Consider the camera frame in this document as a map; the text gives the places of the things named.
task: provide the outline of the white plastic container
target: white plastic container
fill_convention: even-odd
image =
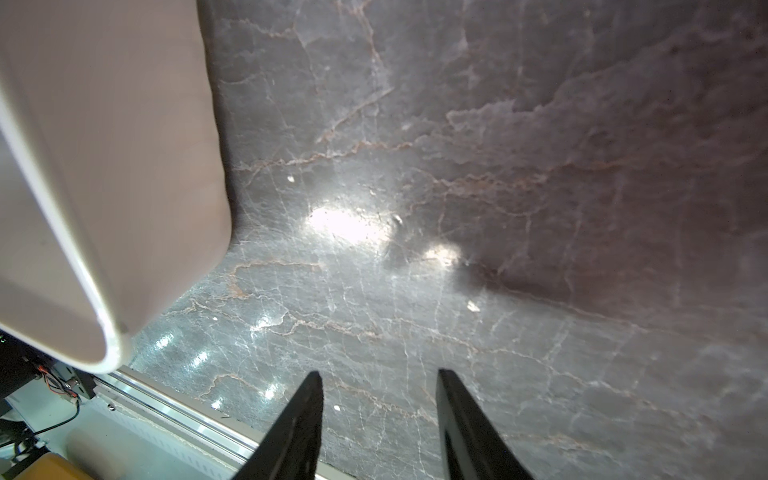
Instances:
[[[230,239],[195,2],[0,0],[0,129],[0,329],[110,372]]]

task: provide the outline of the red wire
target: red wire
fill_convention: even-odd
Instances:
[[[66,389],[64,387],[64,384],[61,383],[61,380],[59,380],[59,379],[56,379],[56,380],[61,383],[61,387],[64,389],[64,392],[57,392],[57,391],[53,390],[53,388],[51,388],[51,383],[48,381],[48,376],[49,375],[53,376],[53,374],[48,369],[46,369],[44,366],[42,366],[42,365],[38,366],[38,370],[40,371],[40,373],[42,373],[43,378],[45,379],[45,385],[48,386],[48,390],[51,390],[53,393],[55,393],[57,395],[67,395],[67,396],[70,396],[73,399],[76,399],[78,397],[77,393],[72,392],[69,389]]]

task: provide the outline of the black cable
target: black cable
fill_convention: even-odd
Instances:
[[[56,429],[57,427],[60,427],[60,426],[64,425],[65,423],[71,422],[72,420],[74,420],[80,414],[80,399],[76,399],[74,401],[74,407],[76,408],[76,411],[74,412],[74,415],[72,417],[64,420],[63,422],[57,423],[56,425],[48,427],[46,429],[38,430],[37,432],[32,432],[32,433],[26,435],[25,437],[23,437],[21,439],[11,440],[10,442],[6,442],[6,443],[0,445],[0,449],[3,448],[3,447],[7,447],[8,445],[14,444],[14,443],[19,443],[19,444],[23,443],[24,441],[29,440],[32,437],[36,437],[36,436],[40,435],[41,433],[46,433],[48,430]]]

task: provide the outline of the cable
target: cable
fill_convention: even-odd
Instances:
[[[54,385],[54,386],[51,387],[51,383],[48,381],[48,375],[46,375],[45,373],[43,373],[43,379],[45,380],[45,385],[48,386],[48,390],[51,390],[56,395],[67,395],[67,396],[69,396],[69,392],[66,392],[60,386]]]
[[[10,442],[6,442],[6,443],[0,445],[0,449],[3,448],[3,447],[7,447],[8,445],[14,444],[14,443],[15,444],[21,444],[21,443],[25,442],[26,440],[31,439],[32,437],[36,437],[36,436],[40,435],[41,433],[46,433],[48,430],[56,429],[56,428],[64,425],[65,423],[71,422],[72,420],[74,420],[80,414],[80,399],[76,399],[74,401],[74,407],[75,407],[74,415],[71,416],[70,418],[64,420],[63,422],[59,422],[56,425],[50,426],[50,427],[48,427],[46,429],[38,430],[37,432],[29,433],[29,434],[27,434],[26,436],[24,436],[21,439],[11,440]]]

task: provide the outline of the marble countertop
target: marble countertop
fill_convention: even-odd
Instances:
[[[536,478],[768,468],[768,38],[717,2],[201,2],[234,231],[131,366],[441,478],[454,369]]]

